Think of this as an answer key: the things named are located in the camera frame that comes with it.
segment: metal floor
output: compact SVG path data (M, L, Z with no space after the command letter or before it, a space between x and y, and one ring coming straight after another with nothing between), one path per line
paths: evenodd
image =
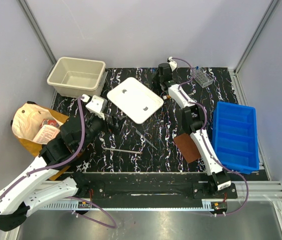
M229 203L229 211L238 208ZM21 226L18 240L282 240L270 202L249 202L239 213L213 218L180 211L112 211L117 229L75 218L64 211L39 210ZM99 211L87 213L110 224Z

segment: white tray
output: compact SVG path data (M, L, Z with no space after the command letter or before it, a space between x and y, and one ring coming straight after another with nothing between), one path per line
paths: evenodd
M133 77L109 91L107 98L137 124L145 122L164 102Z

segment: brown sponge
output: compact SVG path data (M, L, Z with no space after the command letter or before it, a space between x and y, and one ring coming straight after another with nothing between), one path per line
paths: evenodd
M196 144L193 142L191 137L183 133L174 138L176 146L179 148L181 154L187 161L187 163L194 162L195 160L201 157L199 150L197 149Z

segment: small white object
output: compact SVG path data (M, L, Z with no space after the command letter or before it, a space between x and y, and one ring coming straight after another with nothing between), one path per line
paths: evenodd
M107 104L107 100L100 97L100 96L96 96L94 95L92 97L92 100L85 105L85 107L93 114L97 115L99 118L101 119L105 119L103 110L105 108Z
M170 68L173 72L177 68L177 63L173 60L172 56L168 58L168 61L169 61Z
M89 95L86 95L86 94L82 95L82 99L81 99L82 102L87 103L89 100L90 100Z
M164 103L163 99L133 77L109 91L107 98L137 124L145 122Z

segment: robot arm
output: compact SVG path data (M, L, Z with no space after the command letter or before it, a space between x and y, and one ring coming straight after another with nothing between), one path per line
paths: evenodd
M190 135L202 156L207 175L210 176L210 190L215 192L225 189L231 185L231 180L227 171L217 163L219 160L209 141L207 131L201 129L204 122L203 110L195 105L196 101L192 100L172 77L172 72L176 66L176 62L171 57L168 59L168 63L159 64L153 77L153 83L173 98L182 109L182 127L185 133Z
M105 115L103 111L107 100L99 96L93 96L90 99L89 96L84 95L81 101L85 108L93 113L89 121L84 124L83 151L101 131L118 134L123 127L125 118ZM63 168L62 165L28 174L33 170L53 166L68 160L78 149L81 134L81 119L75 116L69 117L66 123L60 127L60 133L47 145L43 146L30 166L9 185L0 190L1 196L18 179L24 177L16 187L13 187L0 199L0 230L10 231L14 229L21 225L27 217L47 204L71 196L83 197L88 193L89 186L86 185L87 181L82 180L83 173L81 172L72 174L62 183L35 191L38 185Z

